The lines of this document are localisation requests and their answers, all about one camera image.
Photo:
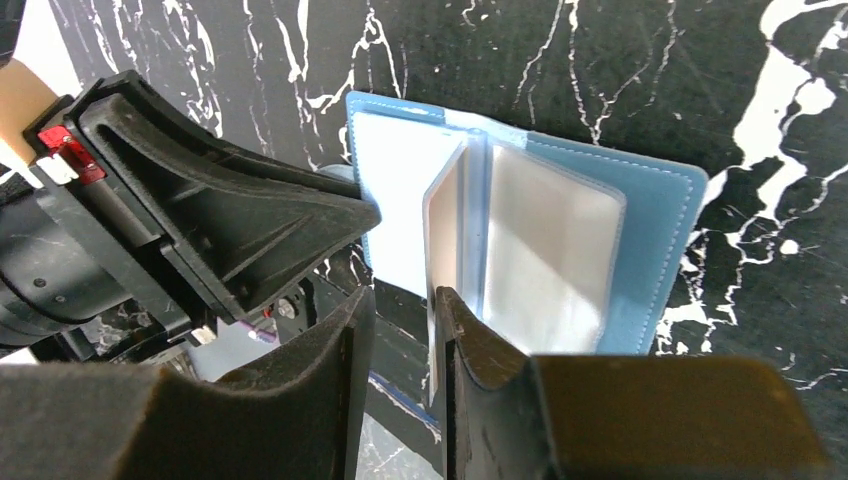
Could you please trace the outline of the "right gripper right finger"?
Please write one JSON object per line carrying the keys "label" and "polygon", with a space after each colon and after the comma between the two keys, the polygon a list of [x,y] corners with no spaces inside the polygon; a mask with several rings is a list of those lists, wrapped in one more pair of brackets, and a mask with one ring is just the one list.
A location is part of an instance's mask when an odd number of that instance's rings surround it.
{"label": "right gripper right finger", "polygon": [[795,391],[738,356],[528,356],[434,296],[448,479],[829,479]]}

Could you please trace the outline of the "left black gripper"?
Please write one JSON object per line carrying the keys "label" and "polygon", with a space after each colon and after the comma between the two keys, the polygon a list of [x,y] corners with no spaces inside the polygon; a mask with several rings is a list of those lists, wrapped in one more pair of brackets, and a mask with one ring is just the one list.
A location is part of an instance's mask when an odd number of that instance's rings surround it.
{"label": "left black gripper", "polygon": [[134,71],[52,100],[21,133],[72,177],[39,164],[1,192],[3,355],[93,359],[84,326],[128,301],[151,325],[107,360],[207,344],[380,220],[355,184],[215,137]]}

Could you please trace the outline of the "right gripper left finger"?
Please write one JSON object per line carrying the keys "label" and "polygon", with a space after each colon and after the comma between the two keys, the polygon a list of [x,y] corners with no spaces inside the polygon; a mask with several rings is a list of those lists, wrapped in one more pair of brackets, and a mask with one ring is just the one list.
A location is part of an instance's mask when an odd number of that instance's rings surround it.
{"label": "right gripper left finger", "polygon": [[356,289],[312,328],[210,383],[169,368],[1,370],[5,479],[352,479],[376,320]]}

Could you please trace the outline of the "blue card holder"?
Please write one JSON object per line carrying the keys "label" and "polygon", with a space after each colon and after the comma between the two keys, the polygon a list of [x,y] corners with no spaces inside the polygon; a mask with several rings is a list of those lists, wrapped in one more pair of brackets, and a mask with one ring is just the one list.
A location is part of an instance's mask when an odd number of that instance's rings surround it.
{"label": "blue card holder", "polygon": [[699,167],[351,91],[374,277],[454,289],[531,354],[646,354],[706,193]]}

